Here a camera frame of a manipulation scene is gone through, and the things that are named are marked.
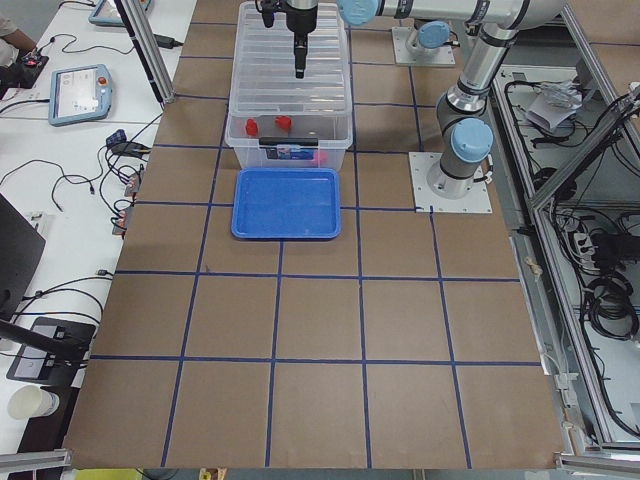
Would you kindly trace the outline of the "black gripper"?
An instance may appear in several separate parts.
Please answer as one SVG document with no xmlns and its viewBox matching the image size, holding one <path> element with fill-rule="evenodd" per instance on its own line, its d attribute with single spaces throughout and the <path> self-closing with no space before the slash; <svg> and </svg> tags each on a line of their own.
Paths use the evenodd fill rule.
<svg viewBox="0 0 640 480">
<path fill-rule="evenodd" d="M 303 79 L 307 59 L 307 35 L 316 29 L 317 0 L 285 0 L 283 5 L 288 29 L 294 33 L 295 77 Z"/>
</svg>

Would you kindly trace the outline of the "person forearm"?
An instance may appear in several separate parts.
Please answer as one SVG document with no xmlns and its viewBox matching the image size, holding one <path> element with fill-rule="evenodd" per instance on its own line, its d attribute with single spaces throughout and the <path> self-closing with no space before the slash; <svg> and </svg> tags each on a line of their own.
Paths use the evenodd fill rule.
<svg viewBox="0 0 640 480">
<path fill-rule="evenodd" d="M 2 15 L 0 23 L 2 67 L 10 66 L 18 59 L 20 54 L 26 54 L 37 49 L 37 43 L 20 30 L 9 18 Z"/>
</svg>

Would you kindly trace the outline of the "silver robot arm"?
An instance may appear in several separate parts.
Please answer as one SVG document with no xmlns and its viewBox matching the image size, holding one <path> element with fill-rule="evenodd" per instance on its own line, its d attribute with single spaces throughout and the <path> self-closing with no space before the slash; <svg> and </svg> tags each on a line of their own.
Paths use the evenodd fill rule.
<svg viewBox="0 0 640 480">
<path fill-rule="evenodd" d="M 564 1 L 339 1 L 342 19 L 361 26 L 377 16 L 415 20 L 461 20 L 480 27 L 457 83 L 437 104 L 446 145 L 427 182 L 437 195 L 460 199 L 493 145 L 491 128 L 479 119 L 495 78 L 517 34 L 543 25 L 561 12 Z"/>
<path fill-rule="evenodd" d="M 459 47 L 459 40 L 448 22 L 415 19 L 405 41 L 407 50 L 415 55 L 435 53 L 442 47 Z"/>
</svg>

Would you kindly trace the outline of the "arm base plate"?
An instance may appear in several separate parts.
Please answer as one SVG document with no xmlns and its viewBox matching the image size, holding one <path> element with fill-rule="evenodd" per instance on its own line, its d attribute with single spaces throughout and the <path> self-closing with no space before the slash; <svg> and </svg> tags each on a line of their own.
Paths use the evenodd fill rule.
<svg viewBox="0 0 640 480">
<path fill-rule="evenodd" d="M 391 29 L 395 63 L 401 66 L 453 68 L 456 64 L 451 46 L 426 48 L 418 40 L 414 27 Z"/>
<path fill-rule="evenodd" d="M 491 177 L 481 167 L 474 176 L 457 180 L 441 169 L 440 152 L 410 152 L 409 170 L 417 212 L 491 214 L 488 193 Z"/>
</svg>

